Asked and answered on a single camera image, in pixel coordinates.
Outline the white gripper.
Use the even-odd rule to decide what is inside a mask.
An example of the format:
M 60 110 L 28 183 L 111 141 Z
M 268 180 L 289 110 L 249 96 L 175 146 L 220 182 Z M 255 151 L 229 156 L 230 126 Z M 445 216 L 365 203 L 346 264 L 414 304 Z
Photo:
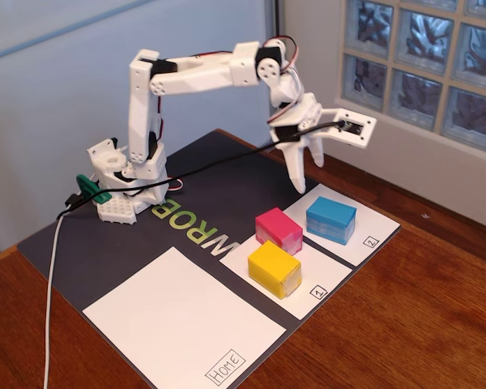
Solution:
M 273 142 L 293 136 L 299 130 L 307 130 L 316 126 L 322 116 L 322 105 L 312 92 L 304 93 L 300 100 L 288 111 L 274 119 L 270 124 L 270 134 Z M 324 151 L 322 139 L 311 133 L 306 136 L 308 149 L 317 167 L 324 166 Z M 299 194 L 306 190 L 304 150 L 306 142 L 283 143 L 281 151 L 286 162 L 288 176 Z

